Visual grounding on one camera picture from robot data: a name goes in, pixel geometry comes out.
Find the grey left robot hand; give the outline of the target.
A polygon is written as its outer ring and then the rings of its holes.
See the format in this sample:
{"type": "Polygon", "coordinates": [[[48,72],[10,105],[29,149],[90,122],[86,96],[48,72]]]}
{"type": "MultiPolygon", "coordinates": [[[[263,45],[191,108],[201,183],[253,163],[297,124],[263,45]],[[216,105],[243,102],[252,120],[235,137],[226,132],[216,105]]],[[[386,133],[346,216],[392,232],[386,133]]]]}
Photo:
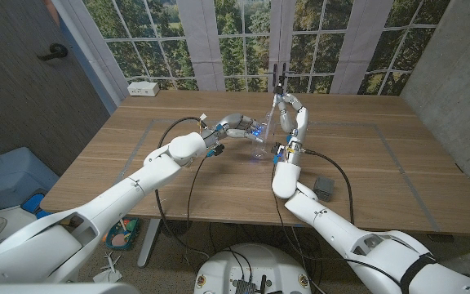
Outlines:
{"type": "Polygon", "coordinates": [[[220,125],[220,130],[217,132],[219,140],[231,137],[247,138],[260,143],[263,142],[263,140],[255,134],[255,131],[259,130],[259,124],[253,118],[235,113],[224,117],[218,124],[220,125]]]}

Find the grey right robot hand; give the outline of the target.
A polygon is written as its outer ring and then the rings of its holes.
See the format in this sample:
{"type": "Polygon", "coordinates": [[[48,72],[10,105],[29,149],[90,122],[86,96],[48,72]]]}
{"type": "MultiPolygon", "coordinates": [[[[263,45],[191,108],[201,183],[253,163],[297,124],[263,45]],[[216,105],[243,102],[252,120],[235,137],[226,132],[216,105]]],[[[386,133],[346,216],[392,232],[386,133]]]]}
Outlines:
{"type": "Polygon", "coordinates": [[[275,94],[274,99],[280,110],[279,122],[282,130],[286,133],[296,137],[300,142],[304,142],[305,135],[308,128],[308,110],[303,106],[300,100],[290,94],[275,94]],[[297,112],[295,123],[290,119],[286,111],[286,106],[291,107],[297,112]]]}

